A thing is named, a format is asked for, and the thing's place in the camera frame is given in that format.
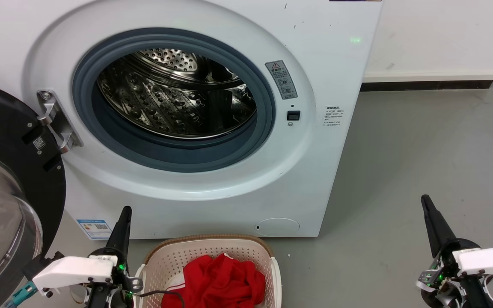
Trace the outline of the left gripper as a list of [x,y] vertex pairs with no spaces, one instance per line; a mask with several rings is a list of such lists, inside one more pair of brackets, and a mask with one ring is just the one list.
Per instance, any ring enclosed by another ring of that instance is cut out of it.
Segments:
[[132,208],[122,209],[106,247],[94,250],[89,257],[117,257],[110,278],[95,282],[90,278],[86,284],[86,308],[134,308],[135,296],[144,289],[144,279],[130,275],[128,249],[131,235]]

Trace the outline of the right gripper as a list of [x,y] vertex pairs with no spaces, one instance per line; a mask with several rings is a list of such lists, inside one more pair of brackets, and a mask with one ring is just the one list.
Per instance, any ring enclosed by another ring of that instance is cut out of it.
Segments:
[[421,196],[433,262],[416,281],[430,308],[493,308],[493,247],[457,239],[429,195]]

